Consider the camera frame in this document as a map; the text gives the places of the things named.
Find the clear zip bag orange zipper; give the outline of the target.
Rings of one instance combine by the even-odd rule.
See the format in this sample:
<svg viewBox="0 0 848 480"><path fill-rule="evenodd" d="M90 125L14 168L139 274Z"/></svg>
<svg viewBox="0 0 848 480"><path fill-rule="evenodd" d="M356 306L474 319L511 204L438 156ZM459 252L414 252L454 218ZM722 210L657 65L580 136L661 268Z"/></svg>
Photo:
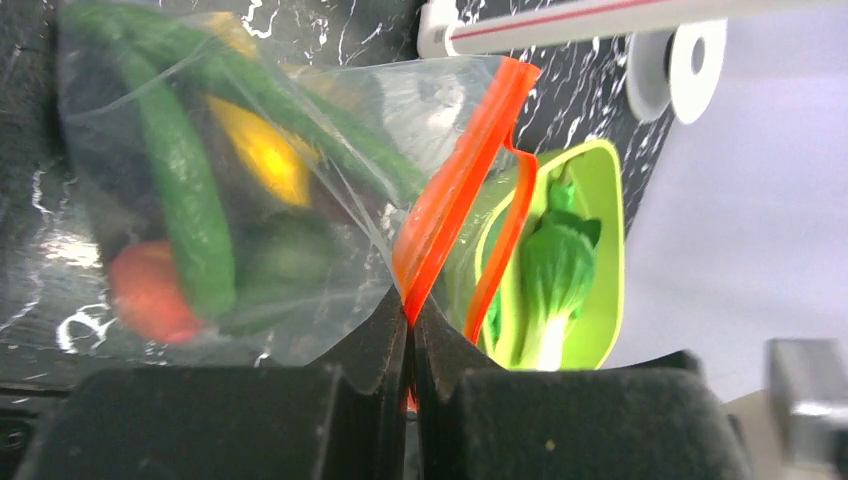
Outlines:
<svg viewBox="0 0 848 480"><path fill-rule="evenodd" d="M119 330L186 363L303 365L390 292L484 318L538 166L537 67L286 65L223 10L71 1L59 108Z"/></svg>

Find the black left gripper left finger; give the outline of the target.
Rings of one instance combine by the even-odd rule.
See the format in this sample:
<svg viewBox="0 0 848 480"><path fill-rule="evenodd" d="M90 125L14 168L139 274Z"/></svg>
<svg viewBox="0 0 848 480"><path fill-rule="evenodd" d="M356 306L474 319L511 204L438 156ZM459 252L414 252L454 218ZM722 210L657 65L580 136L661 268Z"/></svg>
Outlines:
<svg viewBox="0 0 848 480"><path fill-rule="evenodd" d="M36 418L19 479L399 479L407 323L389 291L302 367L95 372Z"/></svg>

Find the green toy cucumber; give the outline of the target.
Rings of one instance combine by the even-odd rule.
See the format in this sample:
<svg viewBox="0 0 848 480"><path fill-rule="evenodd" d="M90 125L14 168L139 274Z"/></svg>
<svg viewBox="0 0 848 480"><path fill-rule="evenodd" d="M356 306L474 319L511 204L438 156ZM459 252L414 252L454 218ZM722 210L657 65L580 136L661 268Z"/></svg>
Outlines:
<svg viewBox="0 0 848 480"><path fill-rule="evenodd" d="M272 121L325 154L345 175L396 202L412 202L428 178L360 120L282 73L227 46L215 35L152 14L123 20L136 48L181 69L209 93Z"/></svg>

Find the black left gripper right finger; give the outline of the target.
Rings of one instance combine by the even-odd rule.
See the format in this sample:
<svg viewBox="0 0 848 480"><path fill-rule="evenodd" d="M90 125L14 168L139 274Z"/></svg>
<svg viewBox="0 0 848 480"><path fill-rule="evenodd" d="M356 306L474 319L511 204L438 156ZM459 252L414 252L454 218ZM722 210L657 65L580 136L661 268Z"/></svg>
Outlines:
<svg viewBox="0 0 848 480"><path fill-rule="evenodd" d="M412 333L426 479L748 479L688 350L624 367L509 371L428 301Z"/></svg>

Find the red toy strawberry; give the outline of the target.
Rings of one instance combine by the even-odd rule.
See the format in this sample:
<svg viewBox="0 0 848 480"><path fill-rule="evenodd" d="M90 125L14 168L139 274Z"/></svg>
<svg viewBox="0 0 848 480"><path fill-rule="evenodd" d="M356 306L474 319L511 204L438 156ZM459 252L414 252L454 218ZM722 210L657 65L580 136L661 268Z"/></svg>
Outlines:
<svg viewBox="0 0 848 480"><path fill-rule="evenodd" d="M179 344L203 330L181 290L168 241L126 247L112 261L108 280L118 316L147 340Z"/></svg>

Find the green toy avocado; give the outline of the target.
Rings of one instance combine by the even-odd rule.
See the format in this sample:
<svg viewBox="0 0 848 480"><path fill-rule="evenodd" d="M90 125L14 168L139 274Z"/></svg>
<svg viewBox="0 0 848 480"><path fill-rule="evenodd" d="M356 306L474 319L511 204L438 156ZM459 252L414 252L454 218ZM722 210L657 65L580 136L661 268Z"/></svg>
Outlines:
<svg viewBox="0 0 848 480"><path fill-rule="evenodd" d="M218 330L247 336L294 314L328 278L338 251L333 228L312 215L275 214L237 231L236 305Z"/></svg>

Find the yellow toy corn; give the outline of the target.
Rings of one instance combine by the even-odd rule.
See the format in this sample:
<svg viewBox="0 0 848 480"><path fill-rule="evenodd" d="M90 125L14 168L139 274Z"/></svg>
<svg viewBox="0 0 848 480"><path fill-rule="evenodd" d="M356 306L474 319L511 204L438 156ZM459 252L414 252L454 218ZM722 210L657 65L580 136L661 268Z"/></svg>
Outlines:
<svg viewBox="0 0 848 480"><path fill-rule="evenodd" d="M294 207L313 206L312 167L320 160L315 150L227 100L207 95L205 102L243 164L269 193Z"/></svg>

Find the green toy pepper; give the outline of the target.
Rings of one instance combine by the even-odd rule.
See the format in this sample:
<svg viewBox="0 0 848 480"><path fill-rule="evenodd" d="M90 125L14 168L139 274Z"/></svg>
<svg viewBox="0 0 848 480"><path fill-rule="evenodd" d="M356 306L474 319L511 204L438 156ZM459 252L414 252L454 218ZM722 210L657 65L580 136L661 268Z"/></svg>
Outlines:
<svg viewBox="0 0 848 480"><path fill-rule="evenodd" d="M64 7L61 22L118 53L117 70L134 94L166 231L183 292L201 316L236 303L233 245L205 147L176 93L134 48L117 15L90 3Z"/></svg>

